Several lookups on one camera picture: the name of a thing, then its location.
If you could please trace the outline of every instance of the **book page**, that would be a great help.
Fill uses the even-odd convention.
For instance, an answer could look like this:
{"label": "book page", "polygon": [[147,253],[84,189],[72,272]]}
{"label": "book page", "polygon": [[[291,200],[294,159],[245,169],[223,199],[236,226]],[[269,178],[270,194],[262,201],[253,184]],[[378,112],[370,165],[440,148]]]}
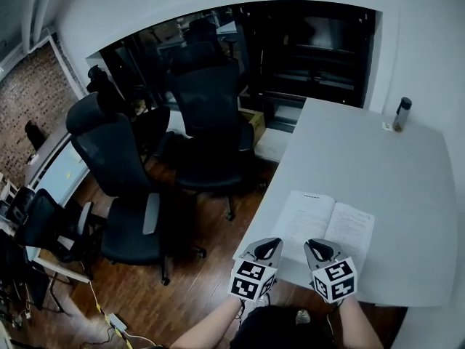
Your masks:
{"label": "book page", "polygon": [[375,217],[347,204],[336,203],[325,239],[337,243],[351,256],[360,275],[365,263]]}
{"label": "book page", "polygon": [[304,244],[324,237],[334,204],[329,196],[291,191],[272,232],[284,241],[284,257],[307,263]]}

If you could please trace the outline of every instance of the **power strip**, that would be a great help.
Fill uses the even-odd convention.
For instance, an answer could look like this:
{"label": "power strip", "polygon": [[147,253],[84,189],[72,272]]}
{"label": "power strip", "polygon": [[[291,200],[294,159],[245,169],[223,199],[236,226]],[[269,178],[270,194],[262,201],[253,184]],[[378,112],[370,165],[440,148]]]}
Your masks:
{"label": "power strip", "polygon": [[126,324],[124,324],[120,318],[118,318],[115,314],[111,313],[108,318],[114,327],[116,327],[120,332],[125,332],[128,328]]}

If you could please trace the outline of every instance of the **cardboard box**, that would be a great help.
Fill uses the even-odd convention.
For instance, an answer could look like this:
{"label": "cardboard box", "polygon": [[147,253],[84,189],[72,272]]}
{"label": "cardboard box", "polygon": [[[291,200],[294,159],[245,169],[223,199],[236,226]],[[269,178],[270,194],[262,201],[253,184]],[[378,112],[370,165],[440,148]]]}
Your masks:
{"label": "cardboard box", "polygon": [[259,142],[266,129],[264,125],[264,115],[261,111],[249,110],[247,108],[239,108],[240,113],[254,127],[254,147]]}

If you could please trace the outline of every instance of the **white cube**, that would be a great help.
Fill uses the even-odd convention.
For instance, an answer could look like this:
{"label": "white cube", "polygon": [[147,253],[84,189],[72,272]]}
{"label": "white cube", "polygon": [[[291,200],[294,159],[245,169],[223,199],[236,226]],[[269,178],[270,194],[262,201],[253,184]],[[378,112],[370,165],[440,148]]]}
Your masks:
{"label": "white cube", "polygon": [[256,302],[273,286],[276,271],[270,266],[238,259],[231,272],[228,292],[243,300]]}
{"label": "white cube", "polygon": [[351,257],[312,272],[315,291],[326,302],[338,302],[357,292],[357,270]]}

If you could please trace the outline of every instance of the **cable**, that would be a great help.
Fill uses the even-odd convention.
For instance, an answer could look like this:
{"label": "cable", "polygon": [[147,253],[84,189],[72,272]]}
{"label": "cable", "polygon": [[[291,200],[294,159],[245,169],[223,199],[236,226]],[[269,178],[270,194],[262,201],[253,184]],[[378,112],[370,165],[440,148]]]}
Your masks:
{"label": "cable", "polygon": [[113,327],[108,327],[107,329],[107,336],[108,336],[108,339],[106,341],[102,341],[102,342],[83,342],[82,344],[79,345],[79,349],[82,349],[85,345],[103,345],[103,344],[106,344],[107,342],[110,342],[111,340],[113,340],[113,338],[115,337],[115,332],[111,335],[110,337],[110,330],[113,329]]}
{"label": "cable", "polygon": [[341,306],[343,301],[344,300],[340,300],[337,303],[337,305],[328,314],[326,314],[326,321],[328,322],[329,328],[331,330],[331,338],[333,339],[333,342],[334,342],[334,331],[333,331],[333,325],[331,324],[331,321],[329,320],[329,316]]}
{"label": "cable", "polygon": [[150,344],[152,344],[152,346],[157,346],[151,339],[148,339],[146,337],[143,337],[143,336],[137,336],[135,334],[128,334],[127,331],[124,331],[124,334],[128,337],[132,337],[134,339],[143,339],[143,340],[147,340]]}
{"label": "cable", "polygon": [[28,290],[28,285],[27,284],[24,284],[25,287],[26,287],[26,293],[28,294],[28,301],[26,302],[26,310],[28,312],[31,311],[31,305],[29,305],[29,301],[31,301],[31,297],[29,296],[29,290]]}
{"label": "cable", "polygon": [[244,310],[246,309],[246,301],[242,299],[239,299],[239,300],[240,300],[241,307],[240,307],[239,313],[234,319],[239,320],[239,328],[240,328],[240,326],[242,326],[242,315],[244,314]]}
{"label": "cable", "polygon": [[[107,323],[110,325],[110,328],[108,329],[108,339],[109,339],[109,341],[105,341],[105,342],[102,342],[102,343],[90,344],[90,345],[101,345],[101,344],[105,344],[105,343],[107,343],[107,342],[110,342],[111,340],[110,340],[110,333],[109,333],[109,331],[110,331],[111,329],[115,329],[115,332],[113,333],[113,336],[114,336],[115,334],[117,334],[118,336],[122,337],[122,336],[121,336],[121,332],[119,332],[119,330],[118,330],[117,328],[113,327],[113,325],[112,325],[111,322],[110,322],[109,317],[103,312],[102,308],[100,307],[100,304],[99,304],[99,302],[98,302],[98,300],[97,300],[97,295],[95,294],[94,287],[92,286],[92,282],[91,282],[90,280],[89,280],[89,285],[90,285],[90,289],[92,290],[92,294],[94,295],[95,305],[97,306],[98,311],[101,312],[101,314],[105,317],[105,320],[107,321]],[[132,338],[134,338],[134,339],[143,339],[143,340],[147,340],[147,341],[150,342],[150,344],[152,344],[153,346],[157,346],[152,340],[150,340],[150,339],[148,339],[148,338],[146,338],[146,337],[128,334],[127,331],[123,331],[122,333],[125,334],[127,337],[132,337]],[[129,341],[128,341],[127,339],[125,339],[124,337],[122,337],[122,338],[123,338],[123,340],[126,340],[126,344],[128,345],[128,347],[132,348],[132,346],[130,346]]]}

